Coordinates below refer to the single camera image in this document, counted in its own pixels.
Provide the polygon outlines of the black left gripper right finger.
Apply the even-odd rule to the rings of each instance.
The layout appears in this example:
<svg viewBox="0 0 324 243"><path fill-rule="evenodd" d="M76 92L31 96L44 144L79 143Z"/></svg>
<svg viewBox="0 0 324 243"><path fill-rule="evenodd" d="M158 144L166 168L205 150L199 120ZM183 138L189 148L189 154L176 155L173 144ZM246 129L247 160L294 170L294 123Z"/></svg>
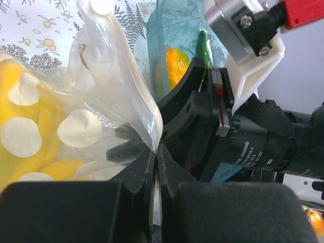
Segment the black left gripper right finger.
<svg viewBox="0 0 324 243"><path fill-rule="evenodd" d="M202 183L160 145L163 242L317 242L296 195L279 183Z"/></svg>

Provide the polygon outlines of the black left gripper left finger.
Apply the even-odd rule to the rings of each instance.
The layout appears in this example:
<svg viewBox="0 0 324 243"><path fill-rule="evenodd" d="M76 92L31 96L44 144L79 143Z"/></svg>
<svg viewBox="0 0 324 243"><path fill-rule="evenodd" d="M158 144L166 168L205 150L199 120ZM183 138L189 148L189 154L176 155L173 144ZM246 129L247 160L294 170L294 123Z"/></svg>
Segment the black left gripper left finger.
<svg viewBox="0 0 324 243"><path fill-rule="evenodd" d="M151 242L154 153L108 181L17 182L1 193L1 242Z"/></svg>

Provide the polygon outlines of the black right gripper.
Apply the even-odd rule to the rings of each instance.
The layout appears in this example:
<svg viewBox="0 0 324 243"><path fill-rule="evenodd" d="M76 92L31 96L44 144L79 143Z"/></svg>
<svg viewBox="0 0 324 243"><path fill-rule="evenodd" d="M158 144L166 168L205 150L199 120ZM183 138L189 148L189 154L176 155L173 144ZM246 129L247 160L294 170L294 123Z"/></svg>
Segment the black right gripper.
<svg viewBox="0 0 324 243"><path fill-rule="evenodd" d="M164 124L161 144L194 178L210 182L235 129L227 69L206 69L202 58L193 58L180 82L157 105ZM129 123L114 132L120 139L142 140Z"/></svg>

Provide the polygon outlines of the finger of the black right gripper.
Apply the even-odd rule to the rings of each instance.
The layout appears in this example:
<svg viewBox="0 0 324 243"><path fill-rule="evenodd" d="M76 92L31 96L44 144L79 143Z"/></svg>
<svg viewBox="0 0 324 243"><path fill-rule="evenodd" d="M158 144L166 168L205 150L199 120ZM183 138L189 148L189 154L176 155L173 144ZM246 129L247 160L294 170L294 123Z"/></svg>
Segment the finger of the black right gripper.
<svg viewBox="0 0 324 243"><path fill-rule="evenodd" d="M106 151L106 160L113 163L128 163L137 159L147 145L143 142L128 141Z"/></svg>

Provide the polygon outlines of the polka dot zip top bag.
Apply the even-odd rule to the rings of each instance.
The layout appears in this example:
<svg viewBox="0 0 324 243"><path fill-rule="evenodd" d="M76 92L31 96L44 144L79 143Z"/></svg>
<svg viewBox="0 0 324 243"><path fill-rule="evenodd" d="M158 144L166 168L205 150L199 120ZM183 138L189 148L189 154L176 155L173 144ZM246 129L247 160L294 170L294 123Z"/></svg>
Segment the polka dot zip top bag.
<svg viewBox="0 0 324 243"><path fill-rule="evenodd" d="M142 139L132 142L143 142L154 153L163 122L114 15L114 2L75 2L84 24L73 39L67 66L38 69L3 51L1 61L12 59L22 64L61 102L66 117L57 128L63 144L56 160L85 162L67 180L108 180L132 163L106 160L107 150L132 141L118 138L114 129L129 123Z"/></svg>

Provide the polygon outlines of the yellow orange fake mango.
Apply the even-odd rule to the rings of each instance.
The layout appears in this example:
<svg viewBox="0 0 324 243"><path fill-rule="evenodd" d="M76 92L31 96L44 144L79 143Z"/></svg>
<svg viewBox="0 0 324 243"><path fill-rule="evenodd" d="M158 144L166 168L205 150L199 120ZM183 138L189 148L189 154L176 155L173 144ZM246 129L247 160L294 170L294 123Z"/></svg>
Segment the yellow orange fake mango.
<svg viewBox="0 0 324 243"><path fill-rule="evenodd" d="M171 48L166 51L166 66L170 91L184 76L189 64L189 58L183 51L177 48Z"/></svg>

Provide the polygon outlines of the green fake chili pepper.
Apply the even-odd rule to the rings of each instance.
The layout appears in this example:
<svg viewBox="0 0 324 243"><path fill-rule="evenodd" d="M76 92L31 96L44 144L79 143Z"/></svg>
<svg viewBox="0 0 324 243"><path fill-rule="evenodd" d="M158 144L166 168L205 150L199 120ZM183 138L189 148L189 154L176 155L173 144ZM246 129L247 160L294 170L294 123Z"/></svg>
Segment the green fake chili pepper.
<svg viewBox="0 0 324 243"><path fill-rule="evenodd" d="M212 60L209 55L206 32L204 30L200 30L199 32L196 56L204 59L205 68L212 67Z"/></svg>

